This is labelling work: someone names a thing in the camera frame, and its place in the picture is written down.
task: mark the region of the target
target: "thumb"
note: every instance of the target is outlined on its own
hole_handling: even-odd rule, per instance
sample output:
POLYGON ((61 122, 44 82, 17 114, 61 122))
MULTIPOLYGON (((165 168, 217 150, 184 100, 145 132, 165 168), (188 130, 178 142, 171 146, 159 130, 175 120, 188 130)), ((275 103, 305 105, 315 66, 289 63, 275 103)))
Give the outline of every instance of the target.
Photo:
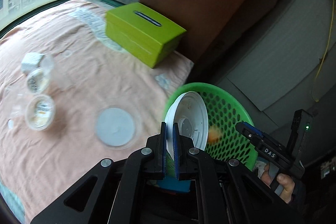
POLYGON ((277 176, 277 181, 283 186, 280 198, 286 203, 289 203, 292 200, 292 193, 295 186, 293 179, 288 175, 279 174, 277 176))

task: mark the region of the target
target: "green box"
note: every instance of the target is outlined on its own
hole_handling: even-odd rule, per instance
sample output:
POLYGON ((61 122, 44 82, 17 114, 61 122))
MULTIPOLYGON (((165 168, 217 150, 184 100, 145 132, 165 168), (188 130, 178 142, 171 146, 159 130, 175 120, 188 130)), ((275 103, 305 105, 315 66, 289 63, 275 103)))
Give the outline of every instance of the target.
POLYGON ((185 29, 137 2, 106 14, 106 35, 151 68, 176 49, 185 29))

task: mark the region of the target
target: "round white lid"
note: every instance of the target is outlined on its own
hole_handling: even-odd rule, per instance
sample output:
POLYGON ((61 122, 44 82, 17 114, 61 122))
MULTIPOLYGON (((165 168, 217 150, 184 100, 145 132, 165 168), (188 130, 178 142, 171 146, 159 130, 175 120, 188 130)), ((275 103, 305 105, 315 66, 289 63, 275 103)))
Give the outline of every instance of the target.
POLYGON ((121 146, 133 138, 136 128, 131 114, 121 108, 110 107, 98 116, 95 130, 103 143, 121 146))
POLYGON ((205 149, 208 139, 208 113, 202 97, 194 91, 181 94, 169 108, 167 124, 167 151, 174 159, 173 124, 177 122, 180 135, 190 137, 194 147, 205 149))

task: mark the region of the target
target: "box lid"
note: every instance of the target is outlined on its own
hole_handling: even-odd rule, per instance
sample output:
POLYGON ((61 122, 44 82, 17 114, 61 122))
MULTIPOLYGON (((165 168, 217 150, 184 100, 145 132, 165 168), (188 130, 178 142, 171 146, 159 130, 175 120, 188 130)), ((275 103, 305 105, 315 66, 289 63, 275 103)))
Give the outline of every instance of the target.
POLYGON ((117 23, 133 37, 137 37, 138 32, 148 35, 157 44, 152 45, 154 48, 162 47, 165 43, 186 32, 170 19, 139 2, 108 11, 106 19, 108 22, 117 23))

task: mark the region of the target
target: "tissue box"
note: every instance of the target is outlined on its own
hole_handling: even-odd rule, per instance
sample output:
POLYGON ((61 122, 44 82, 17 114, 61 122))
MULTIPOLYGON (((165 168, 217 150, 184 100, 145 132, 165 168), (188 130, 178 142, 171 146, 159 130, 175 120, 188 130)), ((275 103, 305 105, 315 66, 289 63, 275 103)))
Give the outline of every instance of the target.
POLYGON ((28 75, 31 71, 40 67, 40 62, 43 59, 44 54, 37 52, 29 52, 25 55, 21 62, 21 71, 28 75))
POLYGON ((176 49, 185 29, 141 3, 106 14, 106 35, 153 68, 176 49))

